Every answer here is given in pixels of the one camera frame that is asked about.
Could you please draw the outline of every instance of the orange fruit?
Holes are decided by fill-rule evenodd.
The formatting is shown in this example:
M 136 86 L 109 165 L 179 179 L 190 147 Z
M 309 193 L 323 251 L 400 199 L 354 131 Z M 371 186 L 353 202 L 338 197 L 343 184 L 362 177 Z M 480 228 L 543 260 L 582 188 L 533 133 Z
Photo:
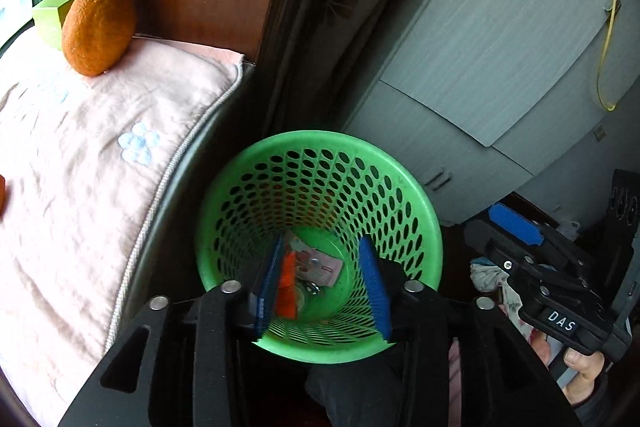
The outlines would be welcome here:
M 62 26 L 62 52 L 78 73 L 95 76 L 120 60 L 135 29 L 132 0 L 74 0 Z
M 6 188 L 4 185 L 4 178 L 0 176 L 0 217 L 2 217 L 2 211 L 4 210 L 4 198 L 6 197 Z

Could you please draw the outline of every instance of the yellow cable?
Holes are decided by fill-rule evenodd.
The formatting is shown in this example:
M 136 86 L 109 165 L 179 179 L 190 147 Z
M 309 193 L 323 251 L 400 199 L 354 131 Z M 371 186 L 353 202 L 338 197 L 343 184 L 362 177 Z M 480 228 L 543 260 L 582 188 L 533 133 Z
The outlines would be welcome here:
M 607 36 L 604 39 L 604 45 L 602 46 L 602 53 L 600 54 L 600 62 L 598 64 L 598 72 L 596 73 L 596 93 L 598 95 L 598 101 L 600 105 L 607 111 L 613 111 L 616 108 L 616 104 L 607 105 L 602 99 L 600 94 L 600 74 L 602 73 L 602 67 L 604 65 L 604 59 L 607 56 L 607 50 L 609 49 L 609 41 L 611 40 L 611 33 L 613 32 L 613 22 L 616 18 L 616 3 L 618 0 L 613 0 L 611 3 L 611 14 L 609 16 L 609 27 L 607 28 Z

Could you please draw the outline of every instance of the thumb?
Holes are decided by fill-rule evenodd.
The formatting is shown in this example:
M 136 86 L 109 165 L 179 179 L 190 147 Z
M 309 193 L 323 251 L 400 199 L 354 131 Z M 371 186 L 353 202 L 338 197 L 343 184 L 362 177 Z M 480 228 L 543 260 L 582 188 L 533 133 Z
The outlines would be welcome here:
M 567 349 L 564 363 L 575 369 L 578 374 L 562 390 L 571 405 L 576 405 L 593 393 L 594 381 L 604 367 L 604 356 L 597 351 L 590 356 L 582 355 L 573 349 Z

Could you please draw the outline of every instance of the finger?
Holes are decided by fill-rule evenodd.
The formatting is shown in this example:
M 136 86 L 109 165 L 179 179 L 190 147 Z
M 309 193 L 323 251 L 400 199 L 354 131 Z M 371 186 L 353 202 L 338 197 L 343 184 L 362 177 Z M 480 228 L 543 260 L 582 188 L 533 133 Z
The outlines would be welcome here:
M 564 363 L 567 367 L 578 371 L 574 379 L 562 390 L 567 400 L 574 405 L 591 396 L 594 381 L 604 367 L 604 356 L 597 351 L 587 357 L 573 349 L 567 349 L 564 354 Z
M 549 365 L 551 362 L 551 346 L 546 341 L 546 335 L 542 331 L 534 331 L 531 335 L 531 347 L 542 363 Z

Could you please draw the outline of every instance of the cabinet door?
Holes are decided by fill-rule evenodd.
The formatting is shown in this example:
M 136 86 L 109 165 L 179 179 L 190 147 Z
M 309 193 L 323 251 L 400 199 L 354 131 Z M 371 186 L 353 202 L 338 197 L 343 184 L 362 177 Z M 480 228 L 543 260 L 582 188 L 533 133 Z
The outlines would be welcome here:
M 344 132 L 386 151 L 420 182 L 443 224 L 461 223 L 531 175 L 432 110 L 377 82 Z
M 640 75 L 640 0 L 620 0 L 600 78 L 606 103 L 616 103 Z M 607 33 L 603 26 L 565 76 L 494 147 L 539 174 L 607 114 L 596 93 L 596 70 Z
M 611 0 L 424 0 L 380 79 L 486 146 L 566 73 Z

